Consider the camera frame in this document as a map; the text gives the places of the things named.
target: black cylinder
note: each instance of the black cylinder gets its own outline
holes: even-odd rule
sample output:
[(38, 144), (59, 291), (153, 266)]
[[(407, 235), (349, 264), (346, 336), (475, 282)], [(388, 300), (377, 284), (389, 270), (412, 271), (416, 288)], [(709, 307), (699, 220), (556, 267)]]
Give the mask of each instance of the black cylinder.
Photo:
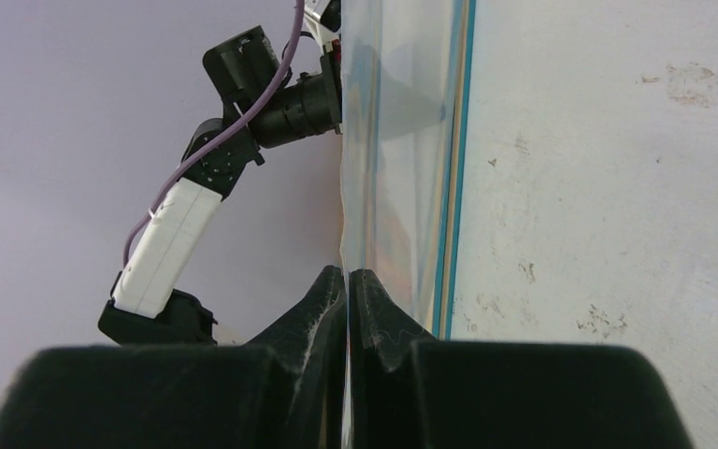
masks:
[(323, 74), (302, 74), (295, 86), (277, 92), (249, 123), (249, 129), (263, 148), (317, 136), (335, 129)]

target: robotic arm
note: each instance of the robotic arm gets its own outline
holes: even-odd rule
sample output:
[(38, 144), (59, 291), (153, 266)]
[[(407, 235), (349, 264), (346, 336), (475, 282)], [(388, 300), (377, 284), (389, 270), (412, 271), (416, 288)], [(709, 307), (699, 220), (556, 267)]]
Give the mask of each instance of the robotic arm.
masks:
[[(212, 313), (174, 284), (246, 165), (264, 162), (261, 147), (340, 132), (339, 60), (339, 41), (324, 42), (321, 73), (302, 73), (294, 85), (280, 87), (249, 126), (183, 174), (117, 277), (98, 322), (101, 331), (119, 344), (216, 343)], [(260, 26), (210, 49), (203, 64), (222, 99), (223, 116), (197, 127), (183, 160), (251, 108), (280, 65)]]

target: gray wall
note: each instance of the gray wall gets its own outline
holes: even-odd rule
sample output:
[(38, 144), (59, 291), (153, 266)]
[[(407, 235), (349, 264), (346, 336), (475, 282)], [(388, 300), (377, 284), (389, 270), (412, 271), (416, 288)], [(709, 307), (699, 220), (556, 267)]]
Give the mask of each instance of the gray wall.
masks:
[[(95, 322), (125, 234), (219, 115), (203, 51), (261, 23), (279, 54), (292, 1), (0, 1), (0, 391), (32, 352), (107, 340)], [(302, 41), (296, 70), (316, 70)], [(179, 287), (243, 337), (337, 262), (339, 140), (265, 151)]]

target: table surface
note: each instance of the table surface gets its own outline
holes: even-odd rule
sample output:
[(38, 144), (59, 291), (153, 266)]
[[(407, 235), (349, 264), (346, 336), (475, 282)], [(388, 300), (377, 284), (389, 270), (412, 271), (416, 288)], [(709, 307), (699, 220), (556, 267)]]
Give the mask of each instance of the table surface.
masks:
[(620, 344), (718, 447), (718, 1), (478, 2), (454, 339)]

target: purple cable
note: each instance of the purple cable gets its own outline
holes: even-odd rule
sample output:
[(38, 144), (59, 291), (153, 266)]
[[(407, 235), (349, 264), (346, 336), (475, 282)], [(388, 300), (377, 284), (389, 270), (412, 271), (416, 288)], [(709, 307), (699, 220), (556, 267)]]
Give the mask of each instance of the purple cable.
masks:
[[(282, 81), (284, 80), (285, 76), (287, 75), (287, 69), (288, 67), (290, 67), (290, 63), (293, 61), (293, 56), (295, 55), (295, 49), (298, 47), (298, 39), (301, 37), (301, 25), (303, 23), (304, 0), (295, 0), (295, 16), (293, 19), (293, 31), (291, 31), (290, 33), (290, 43), (284, 57), (282, 57), (280, 68), (277, 69), (277, 73), (274, 74), (274, 78), (272, 78), (271, 82), (268, 83), (268, 87), (266, 87), (266, 89), (263, 91), (263, 94), (260, 95), (259, 98), (257, 98), (257, 101), (254, 103), (254, 105), (252, 105), (251, 108), (249, 108), (249, 110), (247, 110), (245, 114), (243, 114), (235, 123), (233, 123), (232, 126), (221, 132), (217, 137), (211, 140), (204, 147), (197, 150), (194, 154), (191, 155), (191, 157), (180, 163), (179, 167), (172, 173), (169, 179), (164, 182), (164, 185), (161, 187), (161, 191), (158, 192), (158, 196), (156, 196), (155, 199), (152, 201), (152, 205), (150, 206), (150, 210), (152, 211), (152, 213), (155, 213), (158, 207), (161, 206), (161, 203), (164, 202), (166, 194), (169, 193), (169, 190), (183, 176), (183, 173), (185, 173), (186, 170), (191, 168), (200, 159), (208, 155), (208, 153), (215, 150), (216, 147), (223, 144), (227, 139), (231, 138), (235, 133), (237, 133), (244, 126), (249, 124), (251, 119), (253, 119), (260, 112), (260, 110), (263, 109), (266, 103), (268, 103), (268, 100), (271, 99), (271, 96), (277, 91), (277, 89), (282, 84)], [(136, 236), (149, 222), (150, 212), (148, 211), (148, 213), (146, 213), (141, 218), (141, 220), (139, 220), (139, 222), (134, 226), (134, 228), (131, 229), (131, 233), (128, 234), (128, 239), (125, 241), (125, 247), (122, 249), (123, 267), (126, 267), (128, 265), (128, 261), (131, 257), (131, 246), (133, 246), (133, 242), (136, 239)]]

